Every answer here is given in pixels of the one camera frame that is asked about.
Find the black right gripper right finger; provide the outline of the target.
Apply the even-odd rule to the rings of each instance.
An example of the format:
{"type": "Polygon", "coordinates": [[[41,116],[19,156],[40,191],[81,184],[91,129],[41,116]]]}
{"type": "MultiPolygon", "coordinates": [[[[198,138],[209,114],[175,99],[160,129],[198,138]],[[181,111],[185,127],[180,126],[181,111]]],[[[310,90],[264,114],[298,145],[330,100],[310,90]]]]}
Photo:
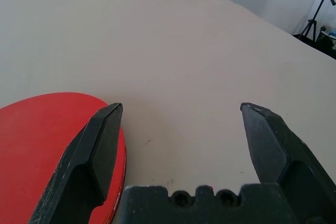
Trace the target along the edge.
{"type": "Polygon", "coordinates": [[[277,183],[299,223],[335,223],[335,183],[281,116],[252,103],[240,110],[262,183],[277,183]]]}

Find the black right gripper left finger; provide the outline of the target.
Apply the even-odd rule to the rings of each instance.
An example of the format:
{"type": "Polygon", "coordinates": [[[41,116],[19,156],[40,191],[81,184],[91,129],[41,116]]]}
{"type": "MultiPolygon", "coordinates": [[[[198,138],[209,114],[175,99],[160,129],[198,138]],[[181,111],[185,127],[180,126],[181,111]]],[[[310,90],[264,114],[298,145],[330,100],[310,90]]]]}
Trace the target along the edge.
{"type": "Polygon", "coordinates": [[[123,106],[101,108],[66,147],[29,223],[89,223],[112,195],[113,219],[123,189],[123,106]]]}

